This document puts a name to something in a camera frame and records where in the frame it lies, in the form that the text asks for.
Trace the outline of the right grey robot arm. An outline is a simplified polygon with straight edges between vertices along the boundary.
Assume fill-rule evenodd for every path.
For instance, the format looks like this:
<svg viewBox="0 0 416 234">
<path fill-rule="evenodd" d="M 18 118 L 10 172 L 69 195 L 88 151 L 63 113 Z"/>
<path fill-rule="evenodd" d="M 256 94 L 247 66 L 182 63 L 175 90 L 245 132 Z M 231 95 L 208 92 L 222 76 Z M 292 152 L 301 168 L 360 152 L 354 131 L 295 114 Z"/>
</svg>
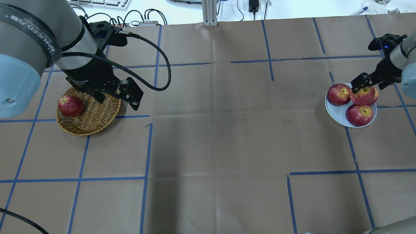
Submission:
<svg viewBox="0 0 416 234">
<path fill-rule="evenodd" d="M 416 97 L 416 36 L 385 34 L 373 39 L 368 50 L 381 50 L 384 58 L 374 72 L 361 73 L 351 81 L 352 93 L 366 87 L 378 85 L 380 90 L 395 83 L 401 84 L 405 95 Z"/>
</svg>

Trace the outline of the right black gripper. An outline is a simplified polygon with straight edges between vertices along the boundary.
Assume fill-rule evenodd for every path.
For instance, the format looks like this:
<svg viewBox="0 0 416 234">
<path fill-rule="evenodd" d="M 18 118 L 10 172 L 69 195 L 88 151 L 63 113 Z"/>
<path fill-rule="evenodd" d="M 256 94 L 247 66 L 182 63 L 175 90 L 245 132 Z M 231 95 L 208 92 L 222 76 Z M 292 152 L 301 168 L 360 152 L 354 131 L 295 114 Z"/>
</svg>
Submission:
<svg viewBox="0 0 416 234">
<path fill-rule="evenodd" d="M 397 68 L 389 57 L 385 57 L 377 64 L 373 73 L 361 73 L 351 81 L 352 93 L 356 94 L 361 89 L 374 85 L 383 90 L 390 85 L 399 84 L 402 81 L 401 74 L 402 70 Z"/>
</svg>

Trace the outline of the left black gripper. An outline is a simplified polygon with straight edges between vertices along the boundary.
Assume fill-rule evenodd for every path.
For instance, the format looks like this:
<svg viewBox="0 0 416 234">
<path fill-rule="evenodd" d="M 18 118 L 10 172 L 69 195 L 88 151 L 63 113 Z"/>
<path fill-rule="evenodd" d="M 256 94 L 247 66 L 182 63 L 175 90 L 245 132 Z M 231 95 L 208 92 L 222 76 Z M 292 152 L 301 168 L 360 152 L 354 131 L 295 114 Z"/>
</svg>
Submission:
<svg viewBox="0 0 416 234">
<path fill-rule="evenodd" d="M 144 96 L 142 89 L 133 78 L 127 77 L 120 81 L 113 73 L 113 68 L 100 60 L 91 60 L 86 65 L 65 70 L 68 82 L 78 91 L 92 96 L 94 99 L 106 99 L 104 93 L 112 94 L 127 102 L 137 111 Z"/>
</svg>

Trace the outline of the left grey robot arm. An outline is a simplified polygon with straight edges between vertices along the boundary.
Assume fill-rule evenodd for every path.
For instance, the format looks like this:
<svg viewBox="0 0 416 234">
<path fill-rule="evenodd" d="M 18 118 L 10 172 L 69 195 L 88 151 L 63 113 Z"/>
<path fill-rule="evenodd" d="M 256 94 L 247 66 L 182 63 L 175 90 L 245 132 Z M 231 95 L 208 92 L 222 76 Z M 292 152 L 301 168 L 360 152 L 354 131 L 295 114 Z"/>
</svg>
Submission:
<svg viewBox="0 0 416 234">
<path fill-rule="evenodd" d="M 108 22 L 88 23 L 65 0 L 1 1 L 1 118 L 21 115 L 46 68 L 57 65 L 77 92 L 105 101 L 105 94 L 137 110 L 143 91 L 120 80 L 104 62 L 107 45 L 125 46 L 126 32 Z"/>
</svg>

